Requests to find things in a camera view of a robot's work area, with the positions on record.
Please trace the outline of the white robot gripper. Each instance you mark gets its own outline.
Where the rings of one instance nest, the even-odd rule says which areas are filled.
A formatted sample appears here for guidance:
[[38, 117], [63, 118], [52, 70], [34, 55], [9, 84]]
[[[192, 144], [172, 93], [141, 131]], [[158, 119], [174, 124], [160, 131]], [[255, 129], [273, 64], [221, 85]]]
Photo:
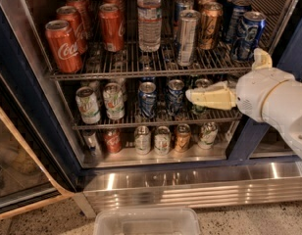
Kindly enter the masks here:
[[194, 105], [217, 110], [237, 108], [258, 122], [263, 122], [262, 108], [269, 94], [280, 84], [294, 80], [293, 74], [273, 68], [271, 55], [261, 48], [254, 50], [252, 71], [238, 79], [236, 92], [226, 81], [206, 88], [188, 89], [185, 96]]

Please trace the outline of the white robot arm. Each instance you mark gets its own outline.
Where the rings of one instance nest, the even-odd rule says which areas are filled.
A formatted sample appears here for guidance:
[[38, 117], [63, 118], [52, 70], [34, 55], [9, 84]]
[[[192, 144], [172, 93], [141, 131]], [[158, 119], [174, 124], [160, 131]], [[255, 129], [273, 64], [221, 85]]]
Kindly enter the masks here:
[[302, 160], [302, 83], [273, 66], [269, 53], [254, 50], [252, 70], [230, 88], [217, 82], [207, 88], [188, 89], [188, 101], [218, 110], [237, 107], [243, 114], [275, 128]]

